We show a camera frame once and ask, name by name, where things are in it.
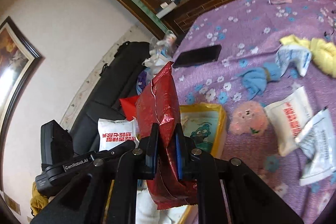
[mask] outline red bag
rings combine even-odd
[[[154,180],[148,180],[148,190],[158,210],[197,203],[196,182],[178,181],[176,145],[173,137],[181,122],[179,100],[173,77],[172,62],[168,62],[146,86],[136,103],[141,137],[151,134],[152,124],[159,123],[159,162]]]
[[[126,119],[129,121],[132,121],[133,117],[137,117],[137,108],[135,106],[135,103],[137,102],[138,98],[139,95],[119,99]]]

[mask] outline black smartphone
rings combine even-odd
[[[181,52],[173,64],[173,68],[191,67],[217,61],[221,49],[221,45],[214,45]]]

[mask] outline pink round object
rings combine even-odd
[[[236,135],[262,135],[268,126],[263,107],[255,101],[241,103],[232,114],[229,130]]]

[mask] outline picture frame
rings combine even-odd
[[[42,56],[8,16],[0,25],[0,187],[7,130],[18,99]]]

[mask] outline floral bedspread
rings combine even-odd
[[[294,34],[300,38],[333,41],[331,0],[293,0],[288,5],[269,5],[268,0],[237,0],[201,15],[174,55],[216,44],[222,45],[217,62],[173,70],[180,104],[222,104],[229,119],[236,106],[247,101],[247,90],[236,75],[264,62],[275,62],[279,39]],[[304,85],[314,113],[328,106],[336,125],[336,79],[324,75],[311,62],[305,77],[288,68],[279,82],[268,83],[263,95],[253,100],[261,105],[283,100]],[[300,172],[306,157],[300,149],[286,157],[277,153],[272,126],[263,136],[233,135],[228,131],[222,159],[242,159],[304,220],[313,223],[336,188],[336,173],[320,182],[301,187]]]

